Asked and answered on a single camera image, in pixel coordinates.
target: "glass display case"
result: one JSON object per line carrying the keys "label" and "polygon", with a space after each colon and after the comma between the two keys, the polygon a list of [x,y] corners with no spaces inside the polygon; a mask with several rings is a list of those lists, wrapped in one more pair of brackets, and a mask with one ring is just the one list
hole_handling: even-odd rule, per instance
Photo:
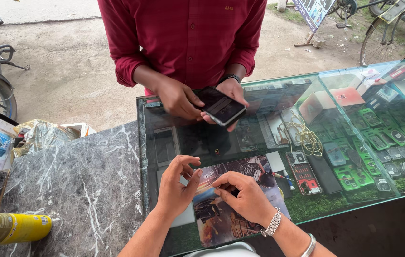
{"label": "glass display case", "polygon": [[[156,96],[137,98],[144,214],[177,154],[207,167],[278,152],[293,187],[276,181],[295,224],[405,196],[405,60],[242,86],[250,106],[231,133],[172,117]],[[300,176],[302,165],[311,178]],[[202,249],[194,219],[182,224],[171,227],[162,256]]]}

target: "plastic bag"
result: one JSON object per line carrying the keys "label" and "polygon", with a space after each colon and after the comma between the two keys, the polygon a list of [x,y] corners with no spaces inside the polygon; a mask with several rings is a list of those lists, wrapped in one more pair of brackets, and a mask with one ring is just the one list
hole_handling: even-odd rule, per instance
{"label": "plastic bag", "polygon": [[41,119],[22,123],[14,127],[14,131],[17,134],[25,132],[26,141],[23,146],[13,149],[15,158],[79,138],[78,133],[72,129]]}

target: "hand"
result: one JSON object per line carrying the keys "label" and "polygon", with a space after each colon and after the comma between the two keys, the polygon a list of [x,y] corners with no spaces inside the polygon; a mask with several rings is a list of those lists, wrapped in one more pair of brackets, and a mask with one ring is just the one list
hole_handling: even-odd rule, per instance
{"label": "hand", "polygon": [[[233,98],[237,102],[242,103],[246,107],[249,103],[244,99],[244,89],[234,78],[229,78],[217,86],[217,90],[223,92],[225,95]],[[201,117],[210,124],[216,124],[206,112],[201,112]],[[232,132],[236,128],[237,121],[227,128],[229,132]]]}
{"label": "hand", "polygon": [[[246,220],[268,227],[277,210],[266,198],[256,181],[239,172],[229,171],[212,183],[215,193]],[[239,190],[237,198],[231,194]]]}
{"label": "hand", "polygon": [[[201,165],[199,157],[177,155],[161,176],[160,192],[155,209],[166,218],[174,220],[193,200],[203,171],[193,172],[189,163],[196,166]],[[181,175],[188,180],[187,186],[179,182]]]}
{"label": "hand", "polygon": [[160,100],[168,113],[188,120],[201,119],[201,111],[191,103],[199,107],[203,107],[204,103],[193,93],[191,88],[166,76],[163,76],[160,85],[155,88],[155,93],[160,96]]}

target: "silver bracelet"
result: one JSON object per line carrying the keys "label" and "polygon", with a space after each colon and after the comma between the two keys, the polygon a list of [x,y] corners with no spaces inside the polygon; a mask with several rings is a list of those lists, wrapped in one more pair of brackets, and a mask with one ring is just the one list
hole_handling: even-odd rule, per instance
{"label": "silver bracelet", "polygon": [[317,240],[315,240],[315,237],[310,233],[308,233],[308,235],[310,236],[310,244],[307,250],[302,254],[302,257],[309,257],[315,249],[315,245],[317,244]]}
{"label": "silver bracelet", "polygon": [[275,209],[277,210],[277,213],[274,214],[274,217],[272,218],[267,229],[264,229],[264,228],[261,229],[261,234],[264,237],[267,237],[267,236],[271,237],[272,235],[274,235],[275,231],[277,230],[277,227],[280,224],[280,221],[282,220],[282,215],[280,213],[280,209],[277,207]]}

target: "phone screen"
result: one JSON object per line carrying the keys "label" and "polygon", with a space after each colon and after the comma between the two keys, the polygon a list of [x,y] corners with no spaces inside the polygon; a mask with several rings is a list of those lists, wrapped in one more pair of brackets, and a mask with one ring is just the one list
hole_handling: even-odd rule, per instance
{"label": "phone screen", "polygon": [[165,130],[154,134],[156,159],[158,163],[170,161],[176,157],[172,130]]}
{"label": "phone screen", "polygon": [[205,104],[202,110],[212,114],[223,123],[228,122],[245,108],[243,104],[209,86],[199,91],[197,96]]}

